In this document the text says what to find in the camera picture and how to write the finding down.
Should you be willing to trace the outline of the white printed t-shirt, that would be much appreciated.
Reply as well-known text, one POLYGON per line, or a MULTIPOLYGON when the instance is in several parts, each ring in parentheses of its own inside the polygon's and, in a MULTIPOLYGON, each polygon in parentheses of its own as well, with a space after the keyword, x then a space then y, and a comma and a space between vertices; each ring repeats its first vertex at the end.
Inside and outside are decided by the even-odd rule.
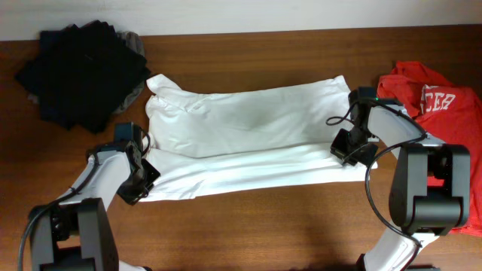
POLYGON ((160 173, 148 201, 365 176, 330 152, 339 129, 326 120, 348 108, 342 76, 244 93, 192 93, 164 75, 147 85, 147 160, 160 173))

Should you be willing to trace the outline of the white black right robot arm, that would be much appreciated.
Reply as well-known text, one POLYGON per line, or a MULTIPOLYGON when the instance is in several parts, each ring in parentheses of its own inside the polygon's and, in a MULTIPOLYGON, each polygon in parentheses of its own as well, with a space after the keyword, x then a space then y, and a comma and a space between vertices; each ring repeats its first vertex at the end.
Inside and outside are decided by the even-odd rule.
POLYGON ((386 229, 377 244, 361 254, 354 270, 413 270, 416 256, 430 243, 465 225, 469 217, 470 154, 463 145, 449 145, 423 129, 397 99, 377 97, 372 87, 348 95, 342 117, 329 117, 340 129, 330 152, 343 165, 365 165, 365 193, 372 211, 386 229), (374 164, 391 153, 397 160, 385 219, 371 195, 374 164))

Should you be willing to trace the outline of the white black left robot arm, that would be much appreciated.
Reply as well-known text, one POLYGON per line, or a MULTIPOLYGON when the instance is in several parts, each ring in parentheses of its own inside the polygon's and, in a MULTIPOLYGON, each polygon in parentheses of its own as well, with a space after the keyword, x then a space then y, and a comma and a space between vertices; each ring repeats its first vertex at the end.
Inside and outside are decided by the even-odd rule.
POLYGON ((87 165, 60 197, 34 207, 17 256, 23 269, 30 248, 33 270, 135 270, 120 260, 107 210, 115 196, 133 206, 146 198, 160 173, 145 159, 146 131, 119 123, 112 142, 86 154, 87 165))

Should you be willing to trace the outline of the red lettered t-shirt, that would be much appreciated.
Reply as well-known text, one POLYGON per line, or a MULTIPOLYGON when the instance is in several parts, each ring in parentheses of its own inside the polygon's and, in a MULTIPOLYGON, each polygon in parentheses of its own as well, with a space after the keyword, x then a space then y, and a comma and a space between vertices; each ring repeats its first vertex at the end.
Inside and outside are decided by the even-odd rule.
POLYGON ((465 226, 452 230, 481 236, 481 100, 417 61, 398 61, 379 79, 377 95, 395 98, 427 132, 470 152, 470 210, 465 226))

